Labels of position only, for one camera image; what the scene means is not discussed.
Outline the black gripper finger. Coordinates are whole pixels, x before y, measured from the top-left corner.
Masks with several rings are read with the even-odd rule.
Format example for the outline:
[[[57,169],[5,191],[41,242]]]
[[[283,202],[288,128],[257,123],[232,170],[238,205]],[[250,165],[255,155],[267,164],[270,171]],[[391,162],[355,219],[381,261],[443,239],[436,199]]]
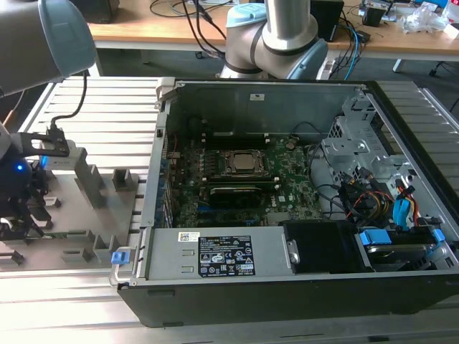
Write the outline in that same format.
[[[25,239],[44,237],[44,230],[38,224],[47,223],[47,210],[40,194],[25,193],[19,198],[19,224]]]
[[[1,240],[20,240],[22,232],[19,227],[19,215],[14,211],[1,211]]]

